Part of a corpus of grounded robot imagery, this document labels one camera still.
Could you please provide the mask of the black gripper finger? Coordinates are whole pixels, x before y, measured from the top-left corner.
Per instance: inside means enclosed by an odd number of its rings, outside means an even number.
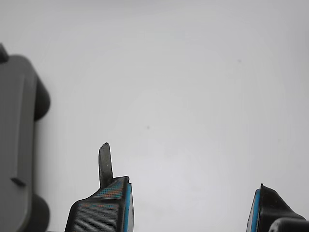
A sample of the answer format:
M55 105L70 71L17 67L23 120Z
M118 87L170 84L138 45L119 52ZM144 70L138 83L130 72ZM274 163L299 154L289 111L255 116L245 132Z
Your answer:
M247 232L308 232L309 221L294 212L273 189L261 184L255 191Z
M70 208L66 232L133 232L134 206L128 176L113 177L110 145L98 153L99 189Z

